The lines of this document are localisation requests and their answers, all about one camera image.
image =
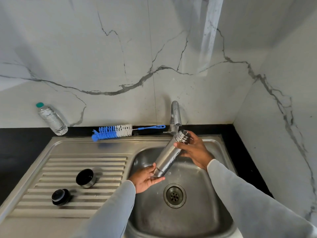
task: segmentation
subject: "person's right arm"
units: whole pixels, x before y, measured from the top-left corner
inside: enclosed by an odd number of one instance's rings
[[[244,238],[317,237],[316,228],[284,205],[247,183],[215,160],[193,132],[182,156],[208,171],[212,185]]]

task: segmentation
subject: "brush head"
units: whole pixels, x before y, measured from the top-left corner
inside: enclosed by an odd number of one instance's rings
[[[132,124],[100,127],[99,132],[93,130],[91,138],[94,142],[103,139],[127,137],[132,135]]]

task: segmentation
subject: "long sleeve shirt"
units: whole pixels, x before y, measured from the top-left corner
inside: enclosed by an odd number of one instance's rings
[[[207,166],[212,185],[243,238],[317,237],[317,228],[228,170],[217,160]],[[124,181],[73,238],[119,238],[133,209],[135,187]]]

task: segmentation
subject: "blue brush handle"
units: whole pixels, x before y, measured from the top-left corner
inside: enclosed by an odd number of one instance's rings
[[[151,126],[151,127],[142,127],[138,128],[138,130],[148,129],[148,128],[165,128],[165,125],[157,125],[157,126]]]

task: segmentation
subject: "drain ring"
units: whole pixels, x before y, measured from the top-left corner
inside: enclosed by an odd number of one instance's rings
[[[186,192],[184,188],[177,183],[171,183],[165,187],[163,192],[165,203],[171,208],[180,208],[186,202]]]

